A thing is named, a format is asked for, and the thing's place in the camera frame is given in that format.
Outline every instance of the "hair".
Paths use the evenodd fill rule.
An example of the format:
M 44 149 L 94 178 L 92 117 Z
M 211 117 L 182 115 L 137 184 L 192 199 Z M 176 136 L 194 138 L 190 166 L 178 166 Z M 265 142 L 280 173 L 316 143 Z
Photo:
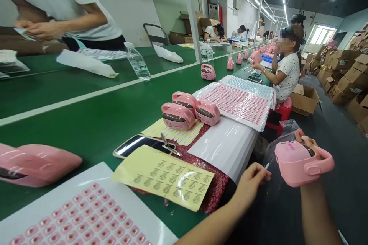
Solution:
M 304 30 L 299 25 L 289 25 L 286 28 L 292 28 L 292 33 L 288 32 L 285 34 L 286 38 L 289 38 L 290 40 L 295 41 L 295 46 L 293 48 L 293 51 L 297 53 L 298 59 L 299 59 L 299 68 L 302 67 L 302 56 L 298 50 L 300 49 L 300 45 L 302 43 L 302 40 L 304 39 Z
M 213 27 L 215 27 L 215 29 L 217 29 L 218 35 L 220 36 L 220 38 L 225 35 L 225 32 L 223 30 L 223 26 L 220 23 L 217 24 L 216 26 L 213 26 Z

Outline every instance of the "phone screen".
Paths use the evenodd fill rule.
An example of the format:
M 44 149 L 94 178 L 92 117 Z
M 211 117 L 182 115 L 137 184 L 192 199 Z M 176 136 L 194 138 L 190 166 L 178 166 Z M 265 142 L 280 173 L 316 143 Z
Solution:
M 162 152 L 170 154 L 169 150 L 164 149 L 162 147 L 163 144 L 164 142 L 162 141 L 154 140 L 149 137 L 145 137 L 141 135 L 136 135 L 130 140 L 126 141 L 126 143 L 122 144 L 117 149 L 115 149 L 114 155 L 128 157 L 134 150 L 136 150 L 137 148 L 143 145 L 148 145 L 150 147 L 153 147 L 154 149 L 158 149 Z M 175 149 L 175 146 L 172 144 L 169 144 L 169 147 L 171 147 L 172 149 Z

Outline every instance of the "smartphone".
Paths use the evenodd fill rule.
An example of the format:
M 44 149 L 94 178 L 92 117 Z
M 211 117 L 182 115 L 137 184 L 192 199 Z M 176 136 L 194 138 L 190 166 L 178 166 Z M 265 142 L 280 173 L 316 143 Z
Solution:
M 165 149 L 162 147 L 163 144 L 164 142 L 161 140 L 139 134 L 139 135 L 133 136 L 132 138 L 127 140 L 125 143 L 120 145 L 117 149 L 114 150 L 112 155 L 117 158 L 125 159 L 134 150 L 136 150 L 137 148 L 143 145 L 148 145 L 154 149 L 170 154 L 171 152 L 168 149 Z M 171 144 L 171 143 L 169 143 L 169 147 L 172 149 L 176 149 L 176 145 Z
M 262 84 L 263 83 L 263 80 L 262 79 L 259 79 L 259 78 L 253 77 L 253 76 L 248 76 L 247 79 L 249 79 L 250 81 L 259 83 L 259 84 Z

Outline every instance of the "water bottle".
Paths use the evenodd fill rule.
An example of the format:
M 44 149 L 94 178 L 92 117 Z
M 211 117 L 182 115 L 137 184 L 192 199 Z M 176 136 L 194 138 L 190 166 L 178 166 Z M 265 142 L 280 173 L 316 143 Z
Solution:
M 202 56 L 202 61 L 208 61 L 208 48 L 203 38 L 200 39 L 200 55 Z
M 151 79 L 151 74 L 148 71 L 147 65 L 142 55 L 134 48 L 133 43 L 125 42 L 124 45 L 128 53 L 135 55 L 132 57 L 128 57 L 128 60 L 130 62 L 130 65 L 133 67 L 137 77 L 139 79 L 149 81 Z
M 208 60 L 212 60 L 214 58 L 214 51 L 212 50 L 211 40 L 207 39 L 207 57 Z

